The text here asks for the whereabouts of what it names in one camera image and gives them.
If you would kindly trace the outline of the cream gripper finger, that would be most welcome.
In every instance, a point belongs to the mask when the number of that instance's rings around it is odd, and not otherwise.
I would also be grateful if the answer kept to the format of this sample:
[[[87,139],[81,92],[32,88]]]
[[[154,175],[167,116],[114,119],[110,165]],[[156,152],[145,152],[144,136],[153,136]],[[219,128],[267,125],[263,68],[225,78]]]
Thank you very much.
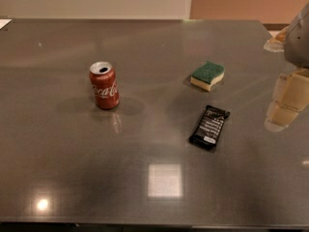
[[[283,52],[288,29],[289,27],[285,27],[277,32],[264,44],[264,49],[270,52]]]
[[[281,73],[276,81],[265,127],[272,132],[286,129],[309,105],[309,70]]]

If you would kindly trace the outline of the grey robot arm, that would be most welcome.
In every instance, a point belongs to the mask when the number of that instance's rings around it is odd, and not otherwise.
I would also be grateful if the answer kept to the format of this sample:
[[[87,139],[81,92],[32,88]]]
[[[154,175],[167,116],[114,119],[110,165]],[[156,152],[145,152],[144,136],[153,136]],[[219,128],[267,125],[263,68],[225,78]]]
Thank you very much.
[[[285,60],[296,67],[294,72],[279,75],[267,111],[265,127],[280,132],[309,105],[309,3],[264,49],[283,52]]]

